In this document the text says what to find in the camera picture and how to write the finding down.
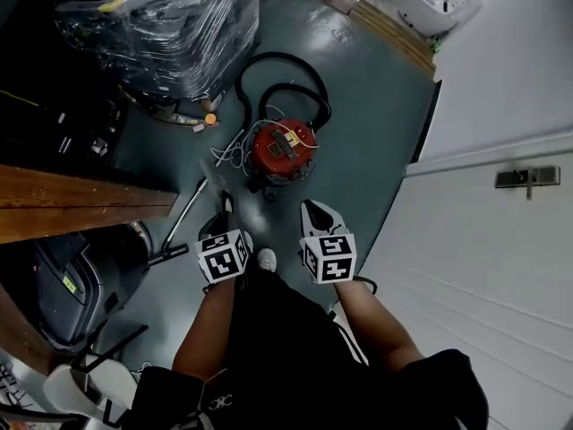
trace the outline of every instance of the person's right arm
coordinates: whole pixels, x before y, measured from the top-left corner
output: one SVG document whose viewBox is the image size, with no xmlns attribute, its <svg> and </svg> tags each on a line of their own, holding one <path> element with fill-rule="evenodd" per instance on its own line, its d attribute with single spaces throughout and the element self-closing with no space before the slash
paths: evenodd
<svg viewBox="0 0 573 430">
<path fill-rule="evenodd" d="M 382 363 L 397 373 L 404 366 L 423 359 L 412 338 L 360 281 L 335 284 L 348 324 L 371 363 Z"/>
</svg>

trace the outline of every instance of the forearm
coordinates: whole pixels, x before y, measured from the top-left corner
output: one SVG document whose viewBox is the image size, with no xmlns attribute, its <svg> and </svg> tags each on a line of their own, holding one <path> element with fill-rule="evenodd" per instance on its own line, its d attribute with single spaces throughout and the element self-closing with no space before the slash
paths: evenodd
<svg viewBox="0 0 573 430">
<path fill-rule="evenodd" d="M 423 358 L 404 326 L 359 281 L 335 284 L 348 324 L 371 361 L 397 372 Z"/>
<path fill-rule="evenodd" d="M 173 370 L 199 377 L 203 381 L 220 371 L 227 352 L 227 342 L 235 279 L 217 284 L 203 299 L 189 332 L 175 355 Z"/>
</svg>

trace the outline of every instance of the warning sticker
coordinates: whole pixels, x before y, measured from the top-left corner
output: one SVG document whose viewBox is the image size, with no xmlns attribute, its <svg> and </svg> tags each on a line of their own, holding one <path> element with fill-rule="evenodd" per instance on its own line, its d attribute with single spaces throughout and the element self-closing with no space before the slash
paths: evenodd
<svg viewBox="0 0 573 430">
<path fill-rule="evenodd" d="M 291 131 L 289 133 L 286 133 L 285 137 L 288 140 L 288 144 L 291 147 L 294 147 L 301 142 L 300 139 L 298 138 L 298 136 L 296 135 L 295 131 Z"/>
<path fill-rule="evenodd" d="M 75 293 L 75 285 L 72 284 L 72 281 L 68 279 L 68 276 L 64 276 L 64 285 L 66 286 L 67 289 L 70 290 L 70 293 L 74 294 Z"/>
</svg>

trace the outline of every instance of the sneaker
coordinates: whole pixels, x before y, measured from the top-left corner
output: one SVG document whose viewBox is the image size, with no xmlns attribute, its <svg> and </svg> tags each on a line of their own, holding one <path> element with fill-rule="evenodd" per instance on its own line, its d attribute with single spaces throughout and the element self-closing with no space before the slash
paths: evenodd
<svg viewBox="0 0 573 430">
<path fill-rule="evenodd" d="M 257 255 L 259 269 L 274 272 L 277 270 L 277 256 L 269 248 L 263 248 Z"/>
</svg>

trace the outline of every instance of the door handle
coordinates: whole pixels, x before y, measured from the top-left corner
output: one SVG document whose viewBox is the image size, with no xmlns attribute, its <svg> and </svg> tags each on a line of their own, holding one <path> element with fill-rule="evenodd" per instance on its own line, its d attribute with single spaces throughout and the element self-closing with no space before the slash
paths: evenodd
<svg viewBox="0 0 573 430">
<path fill-rule="evenodd" d="M 559 166 L 542 168 L 525 168 L 498 172 L 495 176 L 496 188 L 525 188 L 526 199 L 531 201 L 534 186 L 551 186 L 561 184 Z"/>
</svg>

